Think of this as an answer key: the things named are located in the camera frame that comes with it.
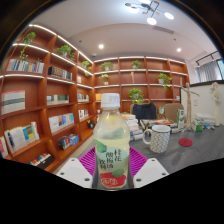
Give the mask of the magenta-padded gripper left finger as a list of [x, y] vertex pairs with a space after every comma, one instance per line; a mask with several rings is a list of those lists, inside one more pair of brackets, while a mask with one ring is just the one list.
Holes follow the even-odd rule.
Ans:
[[57, 176], [83, 188], [96, 189], [98, 177], [95, 148], [88, 150], [78, 158], [70, 158], [59, 170]]

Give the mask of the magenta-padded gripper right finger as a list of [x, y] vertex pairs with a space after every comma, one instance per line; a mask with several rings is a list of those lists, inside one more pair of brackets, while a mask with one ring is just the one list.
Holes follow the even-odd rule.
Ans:
[[134, 188], [141, 188], [168, 175], [156, 158], [147, 158], [130, 148], [129, 167]]

